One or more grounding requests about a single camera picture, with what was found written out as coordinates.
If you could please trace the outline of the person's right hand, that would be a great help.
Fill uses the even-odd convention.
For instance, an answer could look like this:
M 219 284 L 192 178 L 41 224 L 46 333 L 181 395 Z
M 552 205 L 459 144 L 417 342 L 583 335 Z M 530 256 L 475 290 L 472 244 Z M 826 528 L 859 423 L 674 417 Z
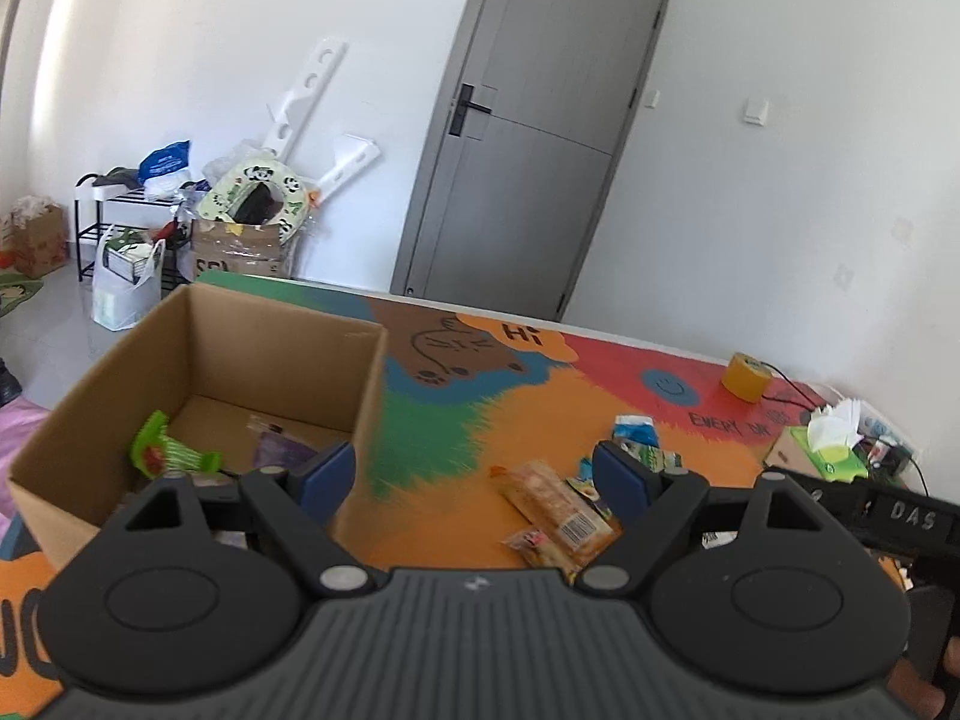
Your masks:
M 946 672 L 953 678 L 957 678 L 960 671 L 960 640 L 957 637 L 949 640 L 942 658 L 942 667 L 946 668 Z M 924 720 L 934 720 L 946 705 L 946 693 L 926 681 L 907 656 L 902 656 L 890 671 L 887 689 L 916 717 Z

